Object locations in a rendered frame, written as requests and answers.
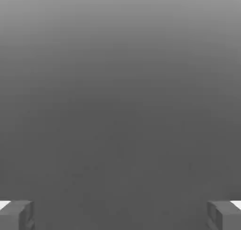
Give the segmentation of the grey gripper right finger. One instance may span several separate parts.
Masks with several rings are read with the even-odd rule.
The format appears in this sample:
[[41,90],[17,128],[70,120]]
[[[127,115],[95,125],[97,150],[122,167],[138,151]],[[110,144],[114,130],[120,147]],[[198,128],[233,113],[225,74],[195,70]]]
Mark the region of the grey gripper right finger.
[[241,200],[208,201],[208,230],[241,230]]

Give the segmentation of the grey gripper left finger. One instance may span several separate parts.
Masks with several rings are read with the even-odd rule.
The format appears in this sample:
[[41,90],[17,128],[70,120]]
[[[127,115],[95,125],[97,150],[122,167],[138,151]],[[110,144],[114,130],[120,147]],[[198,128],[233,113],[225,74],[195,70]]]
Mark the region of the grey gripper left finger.
[[34,202],[0,200],[0,230],[35,230]]

